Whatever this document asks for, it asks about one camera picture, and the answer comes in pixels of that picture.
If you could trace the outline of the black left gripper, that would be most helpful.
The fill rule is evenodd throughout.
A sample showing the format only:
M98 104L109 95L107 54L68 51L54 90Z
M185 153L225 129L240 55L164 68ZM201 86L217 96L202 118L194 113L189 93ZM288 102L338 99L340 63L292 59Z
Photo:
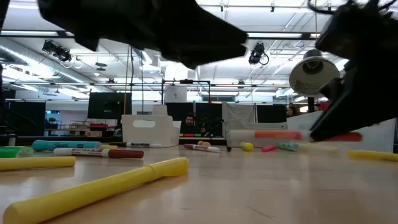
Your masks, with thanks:
M245 31L200 7L196 0L37 0L40 15L71 32L75 42L96 51L100 39L153 49L189 69L242 57ZM169 43L210 47L174 53L163 33L169 10Z

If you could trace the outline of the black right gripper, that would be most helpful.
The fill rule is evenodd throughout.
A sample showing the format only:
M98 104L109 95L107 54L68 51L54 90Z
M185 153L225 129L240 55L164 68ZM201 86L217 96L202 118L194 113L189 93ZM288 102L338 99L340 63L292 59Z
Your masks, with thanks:
M315 47L348 60L364 60L370 53L398 49L398 19L391 6L398 0L379 5L379 0L361 4L346 0L335 10L315 8L330 18ZM342 78L334 78L320 88L329 107L310 128L310 136L324 140L398 117L398 68L389 65L358 65Z

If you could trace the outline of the blue Sharpie highlighter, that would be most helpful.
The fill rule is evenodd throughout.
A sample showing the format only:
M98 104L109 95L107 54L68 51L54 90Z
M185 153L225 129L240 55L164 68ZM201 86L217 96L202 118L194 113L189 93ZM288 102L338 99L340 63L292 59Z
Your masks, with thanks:
M282 150L297 152L299 150L299 144L294 142L279 142L277 147Z
M102 144L98 141L44 141L36 140L32 144L35 151L53 151L56 148L88 148L99 149Z

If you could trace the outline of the orange-red dry-erase marker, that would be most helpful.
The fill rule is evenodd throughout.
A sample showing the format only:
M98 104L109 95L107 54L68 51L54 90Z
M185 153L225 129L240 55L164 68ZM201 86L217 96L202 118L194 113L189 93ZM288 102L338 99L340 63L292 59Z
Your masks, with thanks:
M278 142L361 142L360 133L346 133L324 140L316 140L310 136L310 131L293 131L287 129L231 129L226 133L228 146L238 147L243 142L262 147Z

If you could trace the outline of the brown Expo dry-erase marker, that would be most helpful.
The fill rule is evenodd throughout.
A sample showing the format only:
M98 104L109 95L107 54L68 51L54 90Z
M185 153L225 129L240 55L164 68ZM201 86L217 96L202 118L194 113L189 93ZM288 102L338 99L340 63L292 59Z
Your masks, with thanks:
M220 153L220 148L212 147L212 146L202 146L202 145L196 145L196 144L184 144L183 146L184 146L185 149L192 149L192 150L196 150L196 151Z

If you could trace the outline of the black dry-erase marker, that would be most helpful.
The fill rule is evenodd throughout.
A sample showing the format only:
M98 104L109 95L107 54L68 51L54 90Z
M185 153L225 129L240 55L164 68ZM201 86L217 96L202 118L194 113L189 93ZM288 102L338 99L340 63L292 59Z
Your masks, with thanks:
M139 142L110 142L109 145L112 146L122 146L122 147L162 147L161 144L153 143L139 143Z

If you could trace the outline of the dark red dry-erase marker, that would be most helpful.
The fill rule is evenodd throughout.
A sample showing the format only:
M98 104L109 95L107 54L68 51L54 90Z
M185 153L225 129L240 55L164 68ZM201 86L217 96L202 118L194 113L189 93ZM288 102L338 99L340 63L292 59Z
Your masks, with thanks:
M53 153L58 156L96 156L128 159L142 159L144 157L143 151L122 149L56 148Z

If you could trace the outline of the green Sharpie highlighter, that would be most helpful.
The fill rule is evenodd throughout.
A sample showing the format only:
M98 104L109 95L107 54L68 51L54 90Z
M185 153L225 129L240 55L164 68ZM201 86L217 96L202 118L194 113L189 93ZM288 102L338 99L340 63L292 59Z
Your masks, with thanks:
M0 158L32 157L34 151L25 146L0 146Z

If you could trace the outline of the clear plastic bin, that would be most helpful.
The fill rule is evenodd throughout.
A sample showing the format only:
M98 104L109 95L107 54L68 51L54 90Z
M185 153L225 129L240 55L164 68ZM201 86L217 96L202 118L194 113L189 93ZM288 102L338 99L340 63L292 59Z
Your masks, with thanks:
M321 111L316 111L287 118L287 127L289 130L308 131L321 114ZM363 135L363 140L361 142L334 143L346 149L393 152L395 131L396 119L390 119L370 127L356 130L356 132Z

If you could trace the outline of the grey fabric panel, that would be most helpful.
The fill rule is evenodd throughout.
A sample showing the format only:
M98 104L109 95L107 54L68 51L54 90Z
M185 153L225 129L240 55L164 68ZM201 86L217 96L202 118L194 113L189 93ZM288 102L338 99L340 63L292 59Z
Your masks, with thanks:
M242 123L255 122L254 105L222 102L221 107L224 121L236 119Z

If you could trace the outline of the grey plastic bin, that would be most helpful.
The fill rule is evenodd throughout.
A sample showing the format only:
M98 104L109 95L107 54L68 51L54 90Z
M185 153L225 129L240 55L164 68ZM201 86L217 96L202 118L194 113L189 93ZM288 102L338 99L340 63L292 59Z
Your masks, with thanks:
M224 138L227 146L239 147L242 142L250 142L255 147L260 147L261 144L254 140L251 134L257 130L275 130L287 129L287 122L282 123L242 123L240 120L231 119L225 121L223 125Z

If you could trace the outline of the white plastic bin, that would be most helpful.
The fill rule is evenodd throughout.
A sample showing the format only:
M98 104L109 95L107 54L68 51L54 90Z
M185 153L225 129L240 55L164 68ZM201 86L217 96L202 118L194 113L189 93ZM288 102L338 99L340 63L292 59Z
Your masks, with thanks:
M171 116L124 114L121 124L124 142L178 145L181 121L174 121Z

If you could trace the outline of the black monitor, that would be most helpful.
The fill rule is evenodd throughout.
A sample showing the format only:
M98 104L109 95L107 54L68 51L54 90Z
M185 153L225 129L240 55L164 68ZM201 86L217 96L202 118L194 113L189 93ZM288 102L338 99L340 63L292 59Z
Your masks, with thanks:
M88 102L88 118L121 119L123 114L131 114L130 93L91 93Z

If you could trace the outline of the wooden shelf with items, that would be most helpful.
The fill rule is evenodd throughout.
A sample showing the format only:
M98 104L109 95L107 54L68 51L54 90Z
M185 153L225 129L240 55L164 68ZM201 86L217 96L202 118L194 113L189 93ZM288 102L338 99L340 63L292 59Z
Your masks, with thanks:
M62 132L66 135L72 136L87 136L87 137L102 137L103 131L95 130L90 121L70 121L69 124L63 124L61 121L48 122L44 126L44 131L49 136L57 135L57 132Z

